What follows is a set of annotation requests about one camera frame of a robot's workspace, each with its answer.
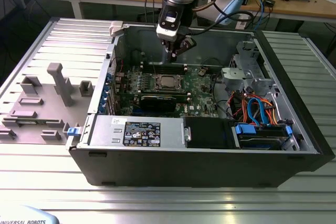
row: blue cable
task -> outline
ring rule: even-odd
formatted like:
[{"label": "blue cable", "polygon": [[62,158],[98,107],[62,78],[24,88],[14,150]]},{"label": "blue cable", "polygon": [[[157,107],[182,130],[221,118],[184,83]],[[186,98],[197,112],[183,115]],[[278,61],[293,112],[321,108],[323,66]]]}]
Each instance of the blue cable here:
[{"label": "blue cable", "polygon": [[261,19],[262,19],[262,15],[264,14],[264,5],[263,5],[263,2],[261,0],[259,0],[259,1],[260,1],[261,14],[260,14],[259,21],[258,21],[256,27],[254,28],[254,30],[257,30],[258,26],[260,25],[260,22],[261,22]]},{"label": "blue cable", "polygon": [[261,115],[261,119],[262,119],[263,124],[269,124],[267,116],[265,115],[263,102],[258,98],[251,98],[248,101],[248,104],[247,104],[247,114],[248,114],[248,116],[251,118],[252,121],[254,121],[256,123],[257,126],[260,126],[260,123],[253,117],[252,112],[251,112],[251,106],[252,106],[252,103],[253,103],[254,100],[256,100],[259,103],[260,115]]}]

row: circuit board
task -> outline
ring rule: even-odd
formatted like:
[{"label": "circuit board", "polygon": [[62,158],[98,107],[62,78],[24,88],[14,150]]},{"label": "circuit board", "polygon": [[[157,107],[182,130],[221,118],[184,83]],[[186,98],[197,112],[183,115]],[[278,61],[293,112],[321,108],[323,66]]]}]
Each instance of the circuit board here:
[{"label": "circuit board", "polygon": [[[211,91],[211,75],[199,76],[200,68],[188,68],[184,74],[144,73],[133,67],[117,75],[115,94],[120,101],[119,115],[179,118],[182,116],[218,117]],[[174,99],[171,112],[144,113],[139,99],[144,96]]]}]

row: motherboard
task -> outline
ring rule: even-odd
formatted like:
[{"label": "motherboard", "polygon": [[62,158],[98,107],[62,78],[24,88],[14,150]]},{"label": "motherboard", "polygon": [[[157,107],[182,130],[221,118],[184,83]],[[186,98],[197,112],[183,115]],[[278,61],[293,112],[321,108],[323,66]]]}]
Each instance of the motherboard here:
[{"label": "motherboard", "polygon": [[218,117],[211,74],[202,67],[133,66],[112,85],[116,114],[179,118]]}]

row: power supply label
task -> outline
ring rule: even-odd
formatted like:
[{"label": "power supply label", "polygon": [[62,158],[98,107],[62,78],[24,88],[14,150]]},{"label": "power supply label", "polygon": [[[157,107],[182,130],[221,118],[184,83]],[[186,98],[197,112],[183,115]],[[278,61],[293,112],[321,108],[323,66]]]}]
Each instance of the power supply label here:
[{"label": "power supply label", "polygon": [[126,122],[123,145],[160,147],[160,123]]}]

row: metal table surface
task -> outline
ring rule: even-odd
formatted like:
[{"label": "metal table surface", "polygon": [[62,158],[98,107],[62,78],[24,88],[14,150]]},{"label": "metal table surface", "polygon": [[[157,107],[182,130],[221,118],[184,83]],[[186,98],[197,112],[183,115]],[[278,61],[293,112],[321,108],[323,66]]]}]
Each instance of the metal table surface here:
[{"label": "metal table surface", "polygon": [[[109,43],[109,24],[74,19],[49,22],[0,88],[1,116],[21,92],[22,76],[32,69],[39,79],[52,81],[44,76],[44,68],[55,57],[71,83],[86,74],[95,84]],[[335,149],[335,70],[308,39],[272,32],[265,36]],[[89,45],[85,50],[81,49],[83,42]],[[331,161],[314,173],[300,173],[271,189],[97,187],[87,183],[62,145],[0,145],[0,201],[43,209],[66,224],[334,223],[335,185],[336,162]]]}]

